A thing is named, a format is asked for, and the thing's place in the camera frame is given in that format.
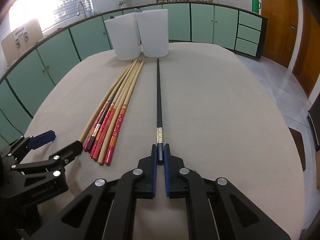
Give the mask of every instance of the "beige tablecloth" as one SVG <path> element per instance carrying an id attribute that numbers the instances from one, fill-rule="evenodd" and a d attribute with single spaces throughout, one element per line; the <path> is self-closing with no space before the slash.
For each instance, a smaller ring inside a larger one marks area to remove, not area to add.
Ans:
<path id="1" fill-rule="evenodd" d="M 230 51 L 211 44 L 171 43 L 160 58 L 164 143 L 202 177 L 225 177 L 297 240 L 304 217 L 299 155 L 268 92 Z M 97 178 L 118 179 L 156 143 L 156 58 L 145 58 L 110 167 L 82 153 L 66 166 L 69 190 L 40 205 L 44 221 Z M 33 118 L 26 136 L 54 130 L 54 142 L 24 162 L 46 160 L 77 140 L 98 103 L 129 62 L 113 50 L 75 66 Z M 163 167 L 154 200 L 138 200 L 134 239 L 188 239 L 185 201 L 165 195 Z"/>

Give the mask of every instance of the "white plastic bin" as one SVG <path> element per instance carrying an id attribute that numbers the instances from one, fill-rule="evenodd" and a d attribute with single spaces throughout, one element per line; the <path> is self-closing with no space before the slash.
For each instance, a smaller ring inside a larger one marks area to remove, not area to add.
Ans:
<path id="1" fill-rule="evenodd" d="M 104 21 L 118 60 L 139 57 L 141 45 L 136 12 Z"/>
<path id="2" fill-rule="evenodd" d="M 143 54 L 164 57 L 169 54 L 168 10 L 149 10 L 136 14 Z"/>

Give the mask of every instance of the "green thermos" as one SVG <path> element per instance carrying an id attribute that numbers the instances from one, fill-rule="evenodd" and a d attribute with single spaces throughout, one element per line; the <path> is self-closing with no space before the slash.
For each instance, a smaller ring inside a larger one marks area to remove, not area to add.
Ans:
<path id="1" fill-rule="evenodd" d="M 252 0 L 252 11 L 259 13 L 259 9 L 261 9 L 261 3 L 259 0 Z"/>

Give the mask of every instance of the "tiled floor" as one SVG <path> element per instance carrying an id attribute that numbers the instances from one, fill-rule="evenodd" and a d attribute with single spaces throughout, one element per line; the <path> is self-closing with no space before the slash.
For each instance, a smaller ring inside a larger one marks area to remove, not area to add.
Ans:
<path id="1" fill-rule="evenodd" d="M 252 71 L 276 102 L 288 125 L 302 134 L 306 155 L 305 216 L 304 228 L 308 228 L 320 209 L 320 190 L 316 188 L 316 149 L 307 120 L 311 104 L 298 80 L 287 68 L 262 57 L 260 62 L 237 57 Z"/>

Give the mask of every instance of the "red chopstick handle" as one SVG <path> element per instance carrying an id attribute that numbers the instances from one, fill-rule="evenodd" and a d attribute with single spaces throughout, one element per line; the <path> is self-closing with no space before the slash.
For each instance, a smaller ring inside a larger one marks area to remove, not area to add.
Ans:
<path id="1" fill-rule="evenodd" d="M 116 146 L 116 143 L 117 143 L 119 131 L 120 131 L 120 128 L 121 128 L 121 124 L 122 124 L 126 109 L 127 109 L 127 105 L 123 105 L 122 108 L 121 108 L 120 114 L 118 116 L 118 120 L 116 122 L 116 127 L 115 127 L 115 129 L 113 131 L 113 134 L 112 134 L 112 137 L 111 137 L 111 140 L 110 140 L 110 144 L 109 144 L 109 147 L 108 147 L 108 150 L 107 150 L 107 155 L 106 155 L 106 158 L 104 159 L 104 163 L 106 163 L 108 165 L 110 165 L 111 160 L 112 160 L 113 152 L 115 150 L 115 146 Z"/>
<path id="2" fill-rule="evenodd" d="M 108 121 L 108 118 L 109 118 L 109 116 L 110 116 L 110 114 L 112 112 L 112 109 L 113 109 L 114 105 L 115 105 L 114 103 L 111 104 L 111 106 L 110 106 L 110 108 L 109 108 L 109 110 L 108 110 L 108 112 L 106 114 L 106 117 L 103 119 L 102 125 L 99 127 L 99 130 L 97 132 L 96 138 L 95 138 L 94 143 L 93 143 L 93 145 L 91 147 L 91 150 L 90 150 L 90 157 L 93 156 L 93 154 L 94 154 L 94 152 L 95 152 L 95 150 L 97 148 L 97 144 L 98 144 L 98 141 L 99 141 L 99 139 L 101 137 L 101 133 L 103 131 L 103 128 L 106 126 L 106 123 Z"/>
<path id="3" fill-rule="evenodd" d="M 106 122 L 106 125 L 105 125 L 105 127 L 103 128 L 103 131 L 102 131 L 102 133 L 101 133 L 101 137 L 100 137 L 99 141 L 97 141 L 96 150 L 95 150 L 95 152 L 94 152 L 93 155 L 92 155 L 92 158 L 93 158 L 94 160 L 98 160 L 98 158 L 99 158 L 99 154 L 100 154 L 100 150 L 101 150 L 101 148 L 102 148 L 103 141 L 104 141 L 104 139 L 105 139 L 105 137 L 106 137 L 106 134 L 107 134 L 107 131 L 108 131 L 108 129 L 109 129 L 111 120 L 112 120 L 113 116 L 115 115 L 116 109 L 117 109 L 117 107 L 114 106 L 113 109 L 112 109 L 112 111 L 111 111 L 111 113 L 110 113 L 110 116 L 109 116 L 109 118 L 108 118 L 108 120 L 107 120 L 107 122 Z"/>
<path id="4" fill-rule="evenodd" d="M 87 145 L 88 145 L 88 143 L 89 143 L 89 139 L 90 139 L 90 137 L 91 137 L 91 135 L 92 135 L 92 133 L 93 133 L 93 131 L 94 131 L 94 128 L 96 127 L 96 125 L 97 125 L 100 117 L 102 116 L 103 111 L 107 108 L 108 103 L 109 103 L 109 100 L 107 100 L 107 101 L 105 102 L 103 108 L 101 109 L 101 111 L 100 111 L 100 113 L 98 114 L 96 120 L 94 121 L 94 124 L 93 124 L 93 126 L 91 127 L 91 129 L 90 129 L 90 131 L 89 131 L 89 133 L 88 133 L 88 135 L 87 135 L 87 138 L 86 138 L 85 141 L 84 141 L 84 144 L 83 144 L 83 149 L 84 149 L 84 150 L 86 149 L 86 147 L 87 147 Z"/>

